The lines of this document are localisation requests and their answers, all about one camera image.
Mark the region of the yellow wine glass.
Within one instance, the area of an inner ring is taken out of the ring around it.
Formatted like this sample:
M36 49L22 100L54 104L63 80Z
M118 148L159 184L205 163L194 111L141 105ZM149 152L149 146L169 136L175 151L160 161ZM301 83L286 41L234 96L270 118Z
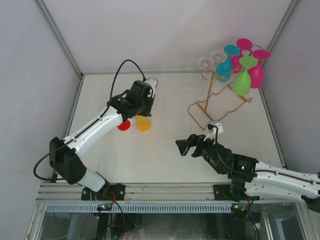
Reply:
M137 114L136 116L134 116L134 119L136 120L136 128L140 132L146 132L150 129L151 122L147 116Z

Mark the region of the red wine glass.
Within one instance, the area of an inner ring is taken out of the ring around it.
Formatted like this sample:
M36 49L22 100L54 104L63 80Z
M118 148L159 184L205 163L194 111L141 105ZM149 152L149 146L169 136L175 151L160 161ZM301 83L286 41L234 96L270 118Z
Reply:
M131 127L131 122L127 119L117 126L120 131L127 131Z

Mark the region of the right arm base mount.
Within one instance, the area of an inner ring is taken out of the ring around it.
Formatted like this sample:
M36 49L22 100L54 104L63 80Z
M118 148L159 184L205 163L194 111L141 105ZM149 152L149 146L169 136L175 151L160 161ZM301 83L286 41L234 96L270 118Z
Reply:
M214 199L216 201L248 201L250 196L245 193L244 184L229 183L213 185Z

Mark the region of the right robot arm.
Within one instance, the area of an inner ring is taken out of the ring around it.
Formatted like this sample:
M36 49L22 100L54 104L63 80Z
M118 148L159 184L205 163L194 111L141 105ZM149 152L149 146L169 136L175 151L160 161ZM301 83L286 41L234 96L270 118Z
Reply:
M192 157L202 157L220 175L231 181L229 192L238 202L243 197L271 198L305 203L320 211L320 175L275 167L245 155L235 154L216 139L191 134L175 141L181 156L195 148Z

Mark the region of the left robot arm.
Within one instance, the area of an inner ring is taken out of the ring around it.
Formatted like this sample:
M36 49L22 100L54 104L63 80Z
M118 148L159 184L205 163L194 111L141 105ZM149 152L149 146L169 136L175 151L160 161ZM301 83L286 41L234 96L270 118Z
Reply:
M63 139L49 143L49 164L68 184L79 184L92 191L98 200L109 196L109 182L82 162L86 152L106 133L126 120L151 116L158 81L136 80L129 90L113 96L105 108L90 122Z

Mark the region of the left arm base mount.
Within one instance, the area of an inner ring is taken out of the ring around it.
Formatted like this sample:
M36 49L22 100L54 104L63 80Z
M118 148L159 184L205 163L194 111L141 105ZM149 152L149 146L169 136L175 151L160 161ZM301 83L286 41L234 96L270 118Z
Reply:
M81 193L82 201L123 201L125 198L126 186L121 183L111 184L103 187L100 191L95 192L88 187L84 187Z

